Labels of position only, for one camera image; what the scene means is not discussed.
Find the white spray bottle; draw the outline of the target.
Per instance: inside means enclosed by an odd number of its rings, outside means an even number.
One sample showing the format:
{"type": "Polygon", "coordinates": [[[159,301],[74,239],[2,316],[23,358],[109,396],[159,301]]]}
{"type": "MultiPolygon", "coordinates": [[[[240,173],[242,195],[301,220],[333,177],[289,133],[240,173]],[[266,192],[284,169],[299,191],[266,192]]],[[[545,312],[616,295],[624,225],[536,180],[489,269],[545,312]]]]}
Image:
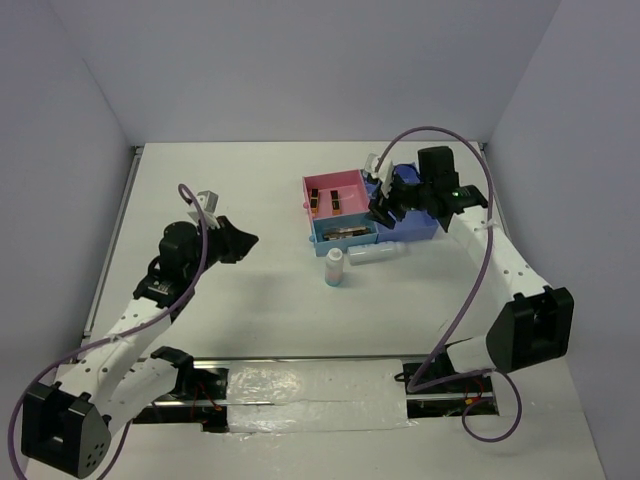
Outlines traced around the white spray bottle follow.
{"type": "Polygon", "coordinates": [[[376,263],[405,256],[408,246],[403,242],[387,241],[356,245],[347,248],[347,258],[352,266],[376,263]]]}

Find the black gold lipstick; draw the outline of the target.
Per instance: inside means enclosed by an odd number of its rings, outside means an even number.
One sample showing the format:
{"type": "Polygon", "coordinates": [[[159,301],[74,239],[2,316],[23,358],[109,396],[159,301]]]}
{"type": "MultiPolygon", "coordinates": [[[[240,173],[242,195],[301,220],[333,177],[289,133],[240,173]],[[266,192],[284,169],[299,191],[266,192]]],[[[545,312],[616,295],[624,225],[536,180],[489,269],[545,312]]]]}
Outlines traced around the black gold lipstick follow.
{"type": "Polygon", "coordinates": [[[308,207],[309,207],[311,216],[315,218],[318,215],[318,211],[319,211],[319,190],[317,188],[313,188],[309,192],[308,207]]]}
{"type": "Polygon", "coordinates": [[[341,197],[338,190],[330,191],[330,199],[331,199],[331,213],[333,216],[338,216],[342,214],[342,203],[341,197]]]}

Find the long brown eyeshadow palette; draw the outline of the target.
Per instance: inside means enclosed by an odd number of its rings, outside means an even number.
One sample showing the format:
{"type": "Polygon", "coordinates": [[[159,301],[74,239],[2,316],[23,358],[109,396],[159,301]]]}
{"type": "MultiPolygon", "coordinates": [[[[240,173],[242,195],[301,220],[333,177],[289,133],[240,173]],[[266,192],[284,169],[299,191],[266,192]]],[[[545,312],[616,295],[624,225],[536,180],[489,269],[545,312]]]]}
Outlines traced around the long brown eyeshadow palette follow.
{"type": "Polygon", "coordinates": [[[351,227],[336,227],[330,228],[323,232],[322,237],[325,241],[334,241],[345,238],[353,238],[371,233],[371,229],[368,226],[351,226],[351,227]]]}

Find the white pastel bottle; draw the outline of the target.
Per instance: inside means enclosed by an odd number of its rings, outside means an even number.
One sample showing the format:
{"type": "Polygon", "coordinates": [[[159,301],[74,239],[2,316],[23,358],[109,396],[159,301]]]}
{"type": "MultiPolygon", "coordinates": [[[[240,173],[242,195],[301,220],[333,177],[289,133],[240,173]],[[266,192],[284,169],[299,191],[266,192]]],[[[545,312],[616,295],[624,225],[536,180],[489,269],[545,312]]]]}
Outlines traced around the white pastel bottle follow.
{"type": "Polygon", "coordinates": [[[344,254],[339,248],[330,249],[325,256],[325,282],[336,287],[344,277],[344,254]]]}

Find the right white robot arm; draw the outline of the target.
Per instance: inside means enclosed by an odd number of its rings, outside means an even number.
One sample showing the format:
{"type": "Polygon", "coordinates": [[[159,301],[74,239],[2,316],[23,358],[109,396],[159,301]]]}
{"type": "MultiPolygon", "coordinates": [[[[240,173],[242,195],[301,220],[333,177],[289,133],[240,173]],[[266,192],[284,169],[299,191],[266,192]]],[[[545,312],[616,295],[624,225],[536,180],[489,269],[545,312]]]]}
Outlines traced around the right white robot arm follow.
{"type": "Polygon", "coordinates": [[[369,217],[392,229],[410,211],[435,219],[479,269],[470,294],[483,286],[494,295],[497,315],[488,331],[453,341],[446,331],[429,359],[437,364],[435,379],[456,391],[470,372],[511,373],[566,355],[574,299],[564,287],[554,288],[522,257],[492,218],[489,197],[476,186],[463,186],[447,146],[419,150],[417,181],[406,182],[389,159],[370,155],[364,172],[375,189],[369,217]]]}

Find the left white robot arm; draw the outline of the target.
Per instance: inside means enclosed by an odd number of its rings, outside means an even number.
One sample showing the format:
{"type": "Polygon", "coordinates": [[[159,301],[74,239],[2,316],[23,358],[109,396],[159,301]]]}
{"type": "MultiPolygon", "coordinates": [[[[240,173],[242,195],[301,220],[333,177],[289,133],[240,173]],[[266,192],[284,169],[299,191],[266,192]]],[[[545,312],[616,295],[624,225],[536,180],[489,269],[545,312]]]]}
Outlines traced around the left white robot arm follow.
{"type": "Polygon", "coordinates": [[[111,330],[54,383],[36,382],[27,389],[22,454],[84,479],[148,404],[165,394],[190,395],[197,373],[191,355],[168,346],[144,352],[172,326],[208,268],[243,260],[258,241],[224,216],[214,226],[185,221],[167,226],[158,255],[111,330]]]}

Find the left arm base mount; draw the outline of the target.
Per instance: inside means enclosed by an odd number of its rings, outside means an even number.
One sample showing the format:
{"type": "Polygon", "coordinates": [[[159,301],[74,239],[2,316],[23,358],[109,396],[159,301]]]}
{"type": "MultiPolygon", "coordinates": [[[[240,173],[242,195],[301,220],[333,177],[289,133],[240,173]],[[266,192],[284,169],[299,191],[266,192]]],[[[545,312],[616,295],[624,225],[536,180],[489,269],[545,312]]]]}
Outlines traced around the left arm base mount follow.
{"type": "Polygon", "coordinates": [[[146,406],[133,420],[139,425],[196,425],[206,433],[227,433],[227,368],[195,368],[177,390],[146,406]]]}

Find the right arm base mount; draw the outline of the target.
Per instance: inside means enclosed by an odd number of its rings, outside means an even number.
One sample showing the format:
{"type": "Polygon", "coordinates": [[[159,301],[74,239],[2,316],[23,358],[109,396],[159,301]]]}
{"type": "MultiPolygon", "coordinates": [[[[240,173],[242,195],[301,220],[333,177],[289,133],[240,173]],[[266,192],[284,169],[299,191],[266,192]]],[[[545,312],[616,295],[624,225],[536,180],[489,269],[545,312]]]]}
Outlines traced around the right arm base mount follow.
{"type": "Polygon", "coordinates": [[[435,385],[417,393],[410,393],[409,381],[413,379],[421,364],[422,358],[404,359],[401,370],[394,375],[394,380],[405,387],[409,419],[459,417],[469,406],[472,406],[471,416],[498,414],[489,375],[466,374],[462,378],[451,379],[456,373],[446,353],[438,354],[428,371],[418,380],[419,384],[435,382],[435,385]]]}

